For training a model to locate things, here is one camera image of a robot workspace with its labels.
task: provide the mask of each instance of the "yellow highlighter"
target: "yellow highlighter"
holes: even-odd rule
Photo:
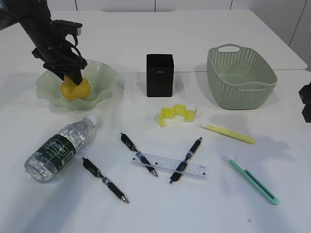
[[[220,133],[220,134],[223,134],[225,136],[238,139],[238,140],[240,140],[242,142],[246,142],[246,143],[249,143],[249,144],[255,144],[255,142],[256,142],[255,139],[253,139],[251,137],[245,136],[245,135],[243,135],[241,133],[237,133],[237,132],[234,132],[234,131],[231,131],[231,130],[224,129],[222,127],[215,127],[215,126],[212,126],[212,125],[204,125],[204,124],[201,124],[200,126],[202,128],[204,128],[204,129],[211,130],[211,131],[214,131],[216,133]]]

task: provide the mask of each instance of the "black object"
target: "black object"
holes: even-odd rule
[[[93,176],[100,178],[103,183],[122,201],[129,204],[127,197],[105,176],[102,175],[101,171],[89,160],[83,159],[83,166],[93,174]]]
[[[173,77],[173,55],[147,54],[148,97],[172,97]]]
[[[302,110],[302,115],[307,123],[311,123],[311,83],[305,85],[299,91],[302,102],[306,105]]]
[[[127,145],[127,147],[134,152],[137,152],[137,148],[135,147],[134,143],[128,138],[128,136],[124,133],[121,133],[121,140],[122,142]]]
[[[131,151],[134,151],[134,152],[138,152],[136,146],[134,145],[134,143],[128,138],[128,136],[124,133],[121,133],[121,140],[122,142],[131,150]],[[158,174],[155,170],[154,167],[151,166],[150,162],[148,161],[148,159],[146,159],[145,156],[143,156],[143,154],[140,152],[139,153],[139,156],[138,158],[141,160],[141,162],[143,164],[147,164],[147,165],[150,165],[150,166],[145,166],[148,171],[152,174],[154,174],[154,176],[158,177]]]
[[[176,168],[176,171],[184,171],[187,167],[187,161],[189,159],[191,159],[191,157],[193,156],[193,154],[195,153],[195,151],[198,149],[199,145],[201,144],[202,141],[202,137],[200,137],[198,140],[195,141],[195,143],[193,144],[193,146],[190,148],[190,150],[188,151],[188,153],[186,154],[186,158],[184,161],[182,161],[178,167]],[[181,177],[181,173],[180,172],[174,172],[173,175],[171,176],[171,181],[170,183],[176,182],[179,180],[179,178]]]
[[[77,36],[81,34],[82,24],[51,20],[47,0],[0,2],[0,30],[20,23],[36,47],[32,54],[44,62],[43,67],[62,80],[66,75],[79,85],[82,82],[81,69],[87,66],[77,49]],[[69,34],[73,36],[74,44],[66,40]]]

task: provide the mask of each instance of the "transparent ruler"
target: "transparent ruler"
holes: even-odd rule
[[[130,164],[137,166],[152,166],[156,170],[165,171],[173,174],[174,172],[181,173],[183,176],[204,180],[208,178],[208,167],[203,165],[188,163],[184,171],[176,171],[176,168],[181,163],[179,160],[169,159],[164,157],[159,157],[155,155],[143,153],[145,158],[149,161],[151,165],[144,164],[134,152]]]

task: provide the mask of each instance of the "green bottle label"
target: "green bottle label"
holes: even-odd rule
[[[76,149],[67,138],[56,134],[44,143],[37,152],[41,153],[38,155],[39,157],[44,157],[60,171],[73,158]]]

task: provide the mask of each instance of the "yellow rubber duck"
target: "yellow rubber duck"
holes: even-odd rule
[[[68,100],[85,99],[91,92],[91,86],[84,77],[82,78],[82,82],[76,85],[68,76],[64,75],[61,92]]]

